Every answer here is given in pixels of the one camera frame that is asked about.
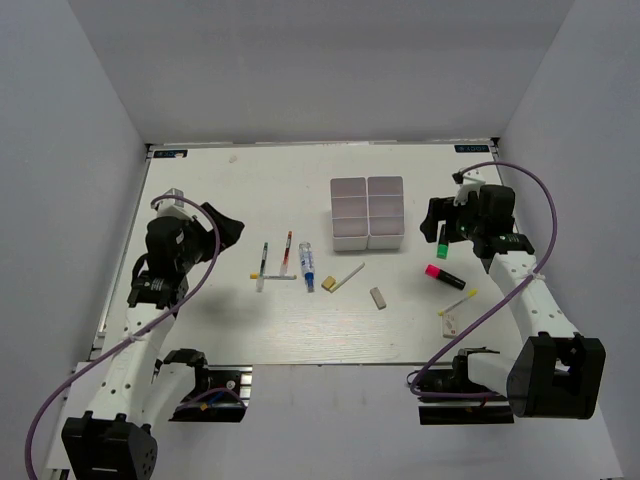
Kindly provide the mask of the green black highlighter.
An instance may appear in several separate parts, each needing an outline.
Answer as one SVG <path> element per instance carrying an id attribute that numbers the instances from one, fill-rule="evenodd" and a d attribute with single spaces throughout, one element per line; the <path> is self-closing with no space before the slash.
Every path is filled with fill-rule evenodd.
<path id="1" fill-rule="evenodd" d="M 437 239 L 437 252 L 436 257 L 438 259 L 445 260 L 448 256 L 449 241 L 446 235 L 446 225 L 440 226 L 439 235 Z"/>

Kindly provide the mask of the pink black highlighter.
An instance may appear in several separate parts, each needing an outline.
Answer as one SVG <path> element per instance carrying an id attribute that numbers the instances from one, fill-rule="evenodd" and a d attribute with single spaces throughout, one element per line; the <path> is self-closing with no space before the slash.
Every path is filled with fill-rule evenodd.
<path id="1" fill-rule="evenodd" d="M 426 267 L 425 274 L 460 291 L 464 290 L 466 287 L 466 282 L 464 280 L 433 264 L 429 264 Z"/>

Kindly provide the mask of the yellow capped white marker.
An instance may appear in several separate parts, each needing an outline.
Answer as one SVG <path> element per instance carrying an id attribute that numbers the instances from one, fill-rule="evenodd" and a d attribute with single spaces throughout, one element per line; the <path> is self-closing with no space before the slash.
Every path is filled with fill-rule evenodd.
<path id="1" fill-rule="evenodd" d="M 297 279 L 297 275 L 269 275 L 269 274 L 259 274 L 259 273 L 251 273 L 249 276 L 250 279 L 259 279 L 259 278 L 264 278 L 266 280 L 285 280 L 285 281 L 292 281 L 292 280 L 296 280 Z"/>

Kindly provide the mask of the orange capped pen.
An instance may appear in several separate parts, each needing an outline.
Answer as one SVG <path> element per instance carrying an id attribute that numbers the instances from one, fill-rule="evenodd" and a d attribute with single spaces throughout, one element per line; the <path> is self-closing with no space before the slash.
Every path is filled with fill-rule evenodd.
<path id="1" fill-rule="evenodd" d="M 286 238 L 283 259 L 280 266 L 280 275 L 286 276 L 289 263 L 290 248 L 292 243 L 292 231 L 289 230 Z"/>

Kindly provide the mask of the thin yellow marker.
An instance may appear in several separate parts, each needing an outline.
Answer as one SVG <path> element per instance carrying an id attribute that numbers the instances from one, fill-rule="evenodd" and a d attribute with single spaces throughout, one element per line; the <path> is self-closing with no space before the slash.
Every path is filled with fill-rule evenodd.
<path id="1" fill-rule="evenodd" d="M 473 298 L 475 295 L 477 295 L 478 290 L 477 289 L 472 289 L 471 291 L 469 291 L 463 298 L 453 302 L 452 304 L 446 306 L 445 308 L 439 310 L 437 312 L 438 316 L 444 316 L 445 314 L 448 314 L 449 312 L 453 311 L 454 309 L 458 308 L 460 305 L 462 305 L 463 303 L 467 302 L 468 300 L 470 300 L 471 298 Z"/>

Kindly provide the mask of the clear blue spray bottle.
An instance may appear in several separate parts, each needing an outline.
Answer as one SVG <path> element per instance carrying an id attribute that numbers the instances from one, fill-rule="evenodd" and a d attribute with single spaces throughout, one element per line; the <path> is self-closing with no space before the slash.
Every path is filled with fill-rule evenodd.
<path id="1" fill-rule="evenodd" d="M 299 258 L 301 264 L 301 271 L 304 277 L 304 282 L 309 293 L 315 291 L 315 267 L 311 244 L 309 242 L 301 242 L 299 244 Z"/>

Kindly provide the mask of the long white yellow marker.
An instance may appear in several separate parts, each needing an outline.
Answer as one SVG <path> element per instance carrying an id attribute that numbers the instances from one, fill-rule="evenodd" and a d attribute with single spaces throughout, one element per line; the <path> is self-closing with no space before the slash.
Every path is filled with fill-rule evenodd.
<path id="1" fill-rule="evenodd" d="M 362 262 L 353 271 L 351 271 L 349 274 L 347 274 L 344 278 L 342 278 L 341 280 L 337 281 L 334 284 L 334 286 L 331 287 L 330 291 L 333 293 L 334 291 L 336 291 L 337 289 L 342 287 L 346 282 L 351 280 L 357 273 L 359 273 L 365 267 L 365 265 L 366 265 L 365 262 Z"/>

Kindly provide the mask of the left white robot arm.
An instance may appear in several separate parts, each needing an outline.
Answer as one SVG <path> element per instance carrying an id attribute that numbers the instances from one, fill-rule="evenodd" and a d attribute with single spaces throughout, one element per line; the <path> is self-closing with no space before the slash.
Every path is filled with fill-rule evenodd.
<path id="1" fill-rule="evenodd" d="M 212 266 L 245 228 L 210 204 L 199 211 L 205 227 L 189 215 L 185 199 L 167 193 L 153 203 L 146 251 L 132 271 L 121 344 L 107 358 L 108 369 L 81 417 L 69 417 L 61 439 L 78 479 L 148 479 L 158 459 L 155 428 L 169 421 L 185 398 L 199 399 L 211 387 L 206 357 L 197 350 L 159 357 L 180 307 L 194 294 L 191 269 Z"/>

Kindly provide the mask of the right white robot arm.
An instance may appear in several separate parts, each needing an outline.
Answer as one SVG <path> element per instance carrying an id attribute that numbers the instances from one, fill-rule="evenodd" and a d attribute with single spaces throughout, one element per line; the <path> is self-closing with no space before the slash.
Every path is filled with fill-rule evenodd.
<path id="1" fill-rule="evenodd" d="M 463 348 L 452 370 L 418 373 L 413 392 L 422 399 L 505 398 L 518 417 L 589 419 L 594 414 L 606 358 L 597 338 L 585 337 L 561 312 L 529 239 L 515 232 L 515 193 L 483 185 L 467 194 L 429 202 L 420 230 L 427 242 L 443 231 L 468 240 L 491 280 L 504 294 L 523 346 L 511 359 L 487 347 Z"/>

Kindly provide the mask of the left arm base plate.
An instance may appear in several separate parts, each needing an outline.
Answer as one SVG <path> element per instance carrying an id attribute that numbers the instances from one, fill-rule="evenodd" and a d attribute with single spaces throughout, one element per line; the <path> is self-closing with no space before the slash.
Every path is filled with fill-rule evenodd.
<path id="1" fill-rule="evenodd" d="M 194 389 L 176 408 L 172 422 L 240 423 L 249 406 L 251 366 L 196 368 Z"/>

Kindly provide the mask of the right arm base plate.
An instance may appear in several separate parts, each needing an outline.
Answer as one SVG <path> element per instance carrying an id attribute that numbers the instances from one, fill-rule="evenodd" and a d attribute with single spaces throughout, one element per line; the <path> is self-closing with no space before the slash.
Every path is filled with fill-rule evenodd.
<path id="1" fill-rule="evenodd" d="M 508 401 L 502 396 L 489 397 L 490 391 L 473 383 L 461 383 L 454 378 L 451 366 L 429 370 L 417 387 L 435 393 L 483 393 L 482 398 L 419 398 L 419 421 L 423 426 L 508 425 L 514 416 Z"/>

